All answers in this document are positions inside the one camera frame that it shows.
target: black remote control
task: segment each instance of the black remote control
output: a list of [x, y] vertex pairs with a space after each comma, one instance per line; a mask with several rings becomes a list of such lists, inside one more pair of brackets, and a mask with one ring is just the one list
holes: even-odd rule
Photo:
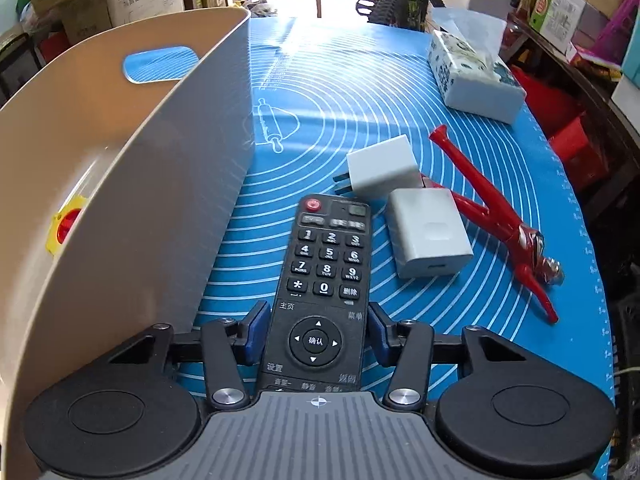
[[370, 256], [369, 205], [319, 194], [299, 202], [258, 391], [360, 389]]

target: silver screw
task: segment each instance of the silver screw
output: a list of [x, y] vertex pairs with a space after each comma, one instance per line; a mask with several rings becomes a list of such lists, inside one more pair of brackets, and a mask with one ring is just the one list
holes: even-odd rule
[[408, 406], [409, 404], [418, 402], [420, 400], [420, 394], [411, 388], [398, 388], [389, 394], [389, 399], [396, 404]]
[[220, 388], [211, 398], [219, 404], [235, 404], [244, 399], [244, 393], [236, 388]]

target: beige plastic bin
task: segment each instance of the beige plastic bin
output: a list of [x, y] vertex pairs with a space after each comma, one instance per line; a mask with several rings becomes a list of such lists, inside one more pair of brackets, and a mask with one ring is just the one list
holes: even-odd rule
[[[190, 330], [254, 138], [248, 17], [166, 14], [55, 59], [0, 109], [2, 477], [38, 475], [22, 415], [44, 388], [155, 322]], [[135, 84], [128, 54], [187, 46], [180, 81]], [[54, 256], [52, 217], [88, 201]]]

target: red power button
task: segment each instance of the red power button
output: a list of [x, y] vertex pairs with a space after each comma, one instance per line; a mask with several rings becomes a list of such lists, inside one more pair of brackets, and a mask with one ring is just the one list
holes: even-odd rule
[[322, 203], [317, 198], [310, 198], [306, 201], [305, 206], [307, 211], [315, 212], [320, 210]]

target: black circular cover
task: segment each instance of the black circular cover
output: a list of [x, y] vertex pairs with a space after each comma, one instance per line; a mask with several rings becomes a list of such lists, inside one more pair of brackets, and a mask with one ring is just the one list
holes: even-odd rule
[[547, 362], [491, 363], [438, 400], [436, 432], [460, 458], [511, 478], [593, 468], [615, 412], [592, 384]]
[[159, 465], [199, 428], [191, 394], [159, 374], [108, 365], [44, 391], [24, 417], [38, 460], [66, 476], [119, 477]]

